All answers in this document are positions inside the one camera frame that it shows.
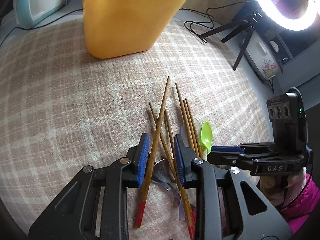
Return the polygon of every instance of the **green plastic spoon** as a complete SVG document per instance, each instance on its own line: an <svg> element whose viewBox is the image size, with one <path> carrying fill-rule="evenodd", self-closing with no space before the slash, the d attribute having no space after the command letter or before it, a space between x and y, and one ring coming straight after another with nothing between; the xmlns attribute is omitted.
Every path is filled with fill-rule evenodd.
<svg viewBox="0 0 320 240"><path fill-rule="evenodd" d="M205 122L201 128L201 142L207 148L207 153L211 152L211 143L213 140L213 134L211 125L209 122Z"/></svg>

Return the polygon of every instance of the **tripod leg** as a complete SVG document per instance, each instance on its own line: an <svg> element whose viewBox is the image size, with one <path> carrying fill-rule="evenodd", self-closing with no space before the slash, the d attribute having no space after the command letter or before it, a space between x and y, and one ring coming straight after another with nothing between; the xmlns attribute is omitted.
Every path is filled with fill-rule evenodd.
<svg viewBox="0 0 320 240"><path fill-rule="evenodd" d="M248 23L247 20L241 20L241 21L235 21L235 22L227 23L225 25L222 25L222 26L220 26L218 28L215 28L215 29L213 29L211 31L208 31L206 33L203 33L203 34L199 35L199 38L206 38L206 37L209 37L211 35L226 31L226 30L234 28L234 27L238 27L239 25L246 24L246 23Z"/></svg>
<svg viewBox="0 0 320 240"><path fill-rule="evenodd" d="M246 28L250 27L250 24L243 24L235 28L231 33L225 36L221 41L222 43L226 43L228 40L239 34L240 32L244 31Z"/></svg>
<svg viewBox="0 0 320 240"><path fill-rule="evenodd" d="M240 53L239 53L239 55L237 57L236 63L233 65L233 68L232 68L234 71L236 71L236 69L237 69L237 67L238 67L238 65L240 63L240 60L242 59L242 57L244 55L244 52L247 49L249 41L250 41L250 39L251 39L251 37L253 35L253 31L254 31L254 28L252 26L250 28L248 28L248 33L247 33L247 35L245 37L244 43L243 43L243 45L241 47L241 50L240 50Z"/></svg>

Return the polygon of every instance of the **red-tipped chopstick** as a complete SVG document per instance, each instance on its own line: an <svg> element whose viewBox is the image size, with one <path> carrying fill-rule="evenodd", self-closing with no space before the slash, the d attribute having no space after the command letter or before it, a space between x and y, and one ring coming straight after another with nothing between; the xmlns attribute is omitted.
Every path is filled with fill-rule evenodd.
<svg viewBox="0 0 320 240"><path fill-rule="evenodd" d="M137 228L141 227L143 213L144 213L144 209L146 206L146 201L147 201L147 197L148 197L151 176L152 176L152 171L153 171L153 165L154 165L154 162L156 159L156 152L158 150L159 136L160 136L161 125L162 125L162 121L163 121L163 117L164 117L164 110L165 110L165 104L166 104L167 96L168 96L169 84L170 84L170 76L168 77L167 84L165 85L164 95L162 98L162 103L161 103L161 108L160 108L160 113L159 113L159 118L158 118L158 122L156 125L156 132L153 137L150 157L149 157L149 161L148 161L148 167L146 170L144 182L142 184L141 199L139 201L138 215L137 215L137 219L136 219L136 223L135 223L135 226Z"/></svg>
<svg viewBox="0 0 320 240"><path fill-rule="evenodd" d="M167 111L164 111L164 114L165 114L165 121L166 121L167 128L168 128L171 149L172 149L172 152L174 152L173 133L172 133L170 118L169 118ZM176 163L175 158L173 158L173 163L174 163L175 170L177 172L178 169L177 169L177 163ZM189 231L189 235L190 235L190 240L193 240L195 238L194 223L195 223L196 219L192 214L192 209L191 209L191 206L190 206L190 203L188 200L186 189L182 187L178 174L177 174L176 182L177 182L177 186L179 188L180 194L181 194L183 209L184 209L184 213L186 215L186 222L187 222L188 231Z"/></svg>

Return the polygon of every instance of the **floral pattern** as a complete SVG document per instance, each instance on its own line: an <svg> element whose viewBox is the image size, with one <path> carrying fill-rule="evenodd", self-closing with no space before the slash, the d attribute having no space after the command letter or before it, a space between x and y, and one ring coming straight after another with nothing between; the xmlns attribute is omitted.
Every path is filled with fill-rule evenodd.
<svg viewBox="0 0 320 240"><path fill-rule="evenodd" d="M262 68L263 74L265 75L265 77L271 75L273 72L275 72L275 69L277 68L276 63L271 63L271 59L266 60L265 58L262 59L264 66Z"/></svg>

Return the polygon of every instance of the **black cable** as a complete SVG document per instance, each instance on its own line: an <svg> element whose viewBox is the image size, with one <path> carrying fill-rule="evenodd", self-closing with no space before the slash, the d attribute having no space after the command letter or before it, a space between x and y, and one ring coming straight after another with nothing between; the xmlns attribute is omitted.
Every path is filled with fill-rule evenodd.
<svg viewBox="0 0 320 240"><path fill-rule="evenodd" d="M268 87L270 88L271 92L274 94L275 90L274 90L274 87L273 87L273 78L271 78L271 81L268 80Z"/></svg>
<svg viewBox="0 0 320 240"><path fill-rule="evenodd" d="M201 39L204 43L207 43L207 39L206 38L201 38L200 37L200 34L196 33L193 29L192 29L192 25L193 24L197 24L197 25L200 25L200 26L203 26L205 28L208 28L208 29L214 29L214 17L212 15L210 15L208 13L209 10L214 10L214 9L222 9L222 8L225 8L225 7L229 7L229 6L233 6L233 5L236 5L236 4L240 4L240 3L247 3L247 2L254 2L256 0L252 0L252 1L242 1L242 2L236 2L236 3L231 3L231 4L228 4L228 5L225 5L225 6L221 6L221 7L210 7L206 10L206 12L200 12L200 11L197 11L197 10L193 10L193 9L186 9L186 8L180 8L180 10L187 10L187 11L190 11L190 12L194 12L196 14L199 14L201 16L204 16L206 18L209 18L210 19L210 22L195 22L195 21L186 21L184 23L184 26L185 28L190 31L191 33L193 33L194 35L196 35L199 39ZM207 25L204 25L205 23L212 23L212 27L209 27Z"/></svg>
<svg viewBox="0 0 320 240"><path fill-rule="evenodd" d="M36 30L36 29L45 27L45 26L47 26L47 25L49 25L49 24L51 24L51 23L54 23L55 21L60 20L61 18L65 17L65 16L67 16L67 15L69 15L69 14L71 14L71 13L77 12L77 11L82 11L82 9L77 9L77 10L68 12L68 13L60 16L59 18L53 20L52 22L49 22L49 23L47 23L47 24L44 24L44 25L41 25L41 26L38 26L38 27L35 27L35 28L24 29L24 28L21 28L21 27L17 27L17 26L16 26L16 27L14 27L14 28L4 37L4 39L3 39L2 42L0 43L0 48L1 48L1 46L2 46L2 43L3 43L3 42L5 41L5 39L10 35L10 33L13 32L14 29L21 29L21 30L24 30L24 31Z"/></svg>
<svg viewBox="0 0 320 240"><path fill-rule="evenodd" d="M310 182L310 180L311 180L312 172L313 172L313 162L311 163L311 171L310 171L309 179L308 179L308 181L306 182L305 186L303 187L302 191L300 191L300 193L299 193L292 201L290 201L289 204L287 204L287 205L285 205L284 207L282 207L282 208L280 209L280 211L281 211L281 210L284 210L285 208L287 208L291 203L293 203L294 201L296 201L296 200L301 196L301 194L305 191L305 189L307 188L307 186L308 186L308 184L309 184L309 182Z"/></svg>
<svg viewBox="0 0 320 240"><path fill-rule="evenodd" d="M301 95L299 89L297 89L297 88L295 88L295 87L292 87L292 88L290 88L290 89L288 90L288 93L297 93L297 94L298 94L299 100L300 100L300 103L301 103L301 105L299 106L299 107L301 107L301 115L302 115L302 117L305 117L306 114L305 114L305 112L304 112L302 95Z"/></svg>

